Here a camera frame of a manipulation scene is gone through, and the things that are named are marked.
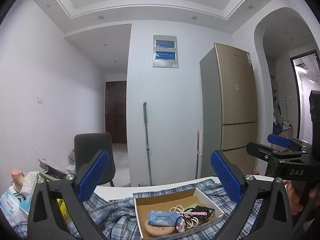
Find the person's right hand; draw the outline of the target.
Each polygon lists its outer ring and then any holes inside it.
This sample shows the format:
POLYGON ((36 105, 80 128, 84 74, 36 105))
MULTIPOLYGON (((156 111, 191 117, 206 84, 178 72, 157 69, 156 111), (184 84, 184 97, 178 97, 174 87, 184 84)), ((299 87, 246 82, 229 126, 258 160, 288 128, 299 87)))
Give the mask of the person's right hand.
MULTIPOLYGON (((296 188, 292 181, 284 180, 284 185, 286 186, 287 196, 289 199, 291 215, 295 216, 303 210, 303 205, 300 204, 300 196, 298 195, 296 188)), ((314 199, 319 196, 319 184, 316 185, 309 192, 309 198, 314 199)))

